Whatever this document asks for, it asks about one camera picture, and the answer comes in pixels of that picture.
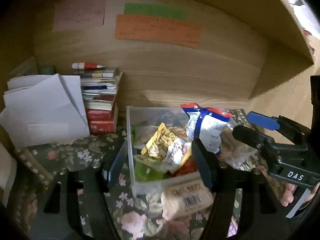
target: pink sticky note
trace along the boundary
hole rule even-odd
[[[55,6],[53,31],[103,25],[106,0],[64,0]]]

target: stack of books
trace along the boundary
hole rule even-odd
[[[116,95],[122,72],[100,67],[75,72],[81,77],[81,89],[91,134],[116,131],[118,107]]]

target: metal bolt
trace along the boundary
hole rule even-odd
[[[226,163],[226,162],[219,162],[219,167],[222,168],[222,169],[226,169],[226,168],[228,168],[228,163]]]
[[[64,175],[67,172],[67,168],[62,168],[62,170],[60,171],[60,175]]]
[[[92,163],[91,166],[92,166],[92,168],[97,169],[100,167],[100,162],[94,162],[94,163]]]
[[[258,168],[253,168],[251,171],[256,175],[261,174],[261,171]]]

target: plastic bin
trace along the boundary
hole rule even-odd
[[[199,172],[193,172],[170,179],[161,179],[151,182],[136,181],[134,174],[135,160],[133,159],[133,155],[138,154],[138,151],[140,150],[133,147],[132,129],[134,130],[139,126],[147,125],[159,126],[161,122],[164,122],[166,125],[179,125],[180,123],[184,126],[188,122],[188,116],[181,108],[127,106],[129,168],[132,193],[135,197],[148,193],[160,193],[167,187],[200,178]]]

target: pen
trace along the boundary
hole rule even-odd
[[[73,69],[95,69],[95,68],[103,68],[103,67],[105,67],[105,66],[91,64],[91,63],[85,63],[85,62],[79,62],[79,63],[72,64]]]

